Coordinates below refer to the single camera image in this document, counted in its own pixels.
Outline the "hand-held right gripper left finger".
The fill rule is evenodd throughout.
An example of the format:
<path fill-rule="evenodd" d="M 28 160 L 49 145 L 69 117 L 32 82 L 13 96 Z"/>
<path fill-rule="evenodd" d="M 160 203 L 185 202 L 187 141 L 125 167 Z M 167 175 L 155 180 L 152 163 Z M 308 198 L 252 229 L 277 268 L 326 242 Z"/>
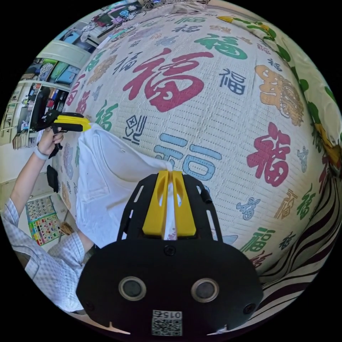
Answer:
<path fill-rule="evenodd" d="M 157 175 L 154 175 L 154 180 L 155 182 L 152 190 L 150 205 L 146 214 L 142 231 L 144 235 L 149 237 L 164 238 L 169 172 L 160 171 Z"/>

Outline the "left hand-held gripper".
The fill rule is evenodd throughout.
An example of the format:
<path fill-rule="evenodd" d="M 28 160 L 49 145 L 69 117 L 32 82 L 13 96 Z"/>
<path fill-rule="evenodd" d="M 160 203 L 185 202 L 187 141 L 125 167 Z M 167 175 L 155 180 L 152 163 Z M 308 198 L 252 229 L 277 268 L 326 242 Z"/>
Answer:
<path fill-rule="evenodd" d="M 49 110 L 37 121 L 35 131 L 40 132 L 46 128 L 60 129 L 62 133 L 84 132 L 91 128 L 91 124 L 82 114 Z"/>

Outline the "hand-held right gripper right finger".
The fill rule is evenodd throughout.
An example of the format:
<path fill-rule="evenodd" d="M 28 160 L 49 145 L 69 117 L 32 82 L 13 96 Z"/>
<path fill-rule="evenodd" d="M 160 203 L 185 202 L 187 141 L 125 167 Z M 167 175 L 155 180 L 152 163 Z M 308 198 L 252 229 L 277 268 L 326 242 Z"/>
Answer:
<path fill-rule="evenodd" d="M 194 237 L 196 227 L 183 174 L 172 172 L 175 228 L 178 237 Z"/>

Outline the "person's left hand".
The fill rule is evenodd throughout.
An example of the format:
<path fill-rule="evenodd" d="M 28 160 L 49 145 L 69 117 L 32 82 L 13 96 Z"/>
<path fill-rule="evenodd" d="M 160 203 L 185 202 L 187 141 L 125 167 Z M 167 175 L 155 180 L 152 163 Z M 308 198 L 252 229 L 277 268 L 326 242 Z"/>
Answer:
<path fill-rule="evenodd" d="M 60 127 L 46 128 L 38 142 L 37 148 L 40 155 L 48 159 L 52 154 L 55 145 L 61 143 L 63 140 L 63 133 Z"/>

